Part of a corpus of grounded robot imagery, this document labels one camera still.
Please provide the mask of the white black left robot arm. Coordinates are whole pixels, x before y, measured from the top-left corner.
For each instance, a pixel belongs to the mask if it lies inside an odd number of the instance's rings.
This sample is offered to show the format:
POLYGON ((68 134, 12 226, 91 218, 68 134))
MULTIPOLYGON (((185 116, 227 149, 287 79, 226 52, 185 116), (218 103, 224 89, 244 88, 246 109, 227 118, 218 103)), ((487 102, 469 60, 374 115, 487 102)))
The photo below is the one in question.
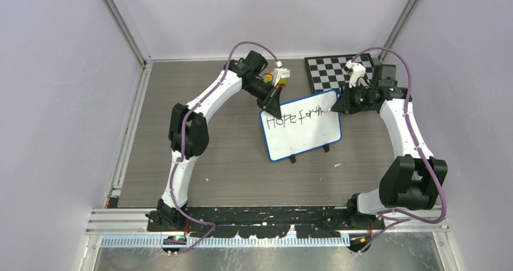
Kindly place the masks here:
POLYGON ((185 225, 192 172, 210 141, 208 123, 233 95, 244 90, 256 98, 257 106, 264 112, 282 118, 279 105, 282 88, 260 76, 267 65, 267 60, 256 51, 250 51, 245 58, 231 59, 198 97, 187 104, 175 104, 168 133, 172 149, 169 181, 156 211, 148 216, 151 221, 164 224, 171 231, 185 225))

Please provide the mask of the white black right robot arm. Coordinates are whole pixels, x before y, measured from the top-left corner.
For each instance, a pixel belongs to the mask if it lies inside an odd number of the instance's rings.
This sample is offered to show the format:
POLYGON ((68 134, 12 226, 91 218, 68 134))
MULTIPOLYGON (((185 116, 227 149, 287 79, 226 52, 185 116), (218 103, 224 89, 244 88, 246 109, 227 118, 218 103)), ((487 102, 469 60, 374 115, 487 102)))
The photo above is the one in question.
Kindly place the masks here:
POLYGON ((341 95, 331 111, 356 114, 374 109, 384 121, 393 147, 394 161, 381 178, 377 189, 354 194, 347 202, 346 223, 360 229, 387 212, 432 209, 440 197, 448 166, 434 158, 426 147, 413 115, 407 88, 399 87, 394 65, 377 65, 370 80, 365 67, 357 62, 345 64, 350 80, 341 86, 341 95))

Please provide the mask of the blue framed whiteboard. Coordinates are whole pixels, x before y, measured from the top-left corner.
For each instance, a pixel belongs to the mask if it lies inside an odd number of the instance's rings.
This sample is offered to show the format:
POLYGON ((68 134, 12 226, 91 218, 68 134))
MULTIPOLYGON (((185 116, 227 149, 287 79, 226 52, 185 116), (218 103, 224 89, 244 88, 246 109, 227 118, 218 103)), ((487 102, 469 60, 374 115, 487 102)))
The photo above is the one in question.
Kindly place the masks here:
POLYGON ((342 139, 338 113, 322 113, 337 101, 336 90, 305 96, 281 105, 282 119, 260 112, 261 128, 270 161, 289 159, 342 139))

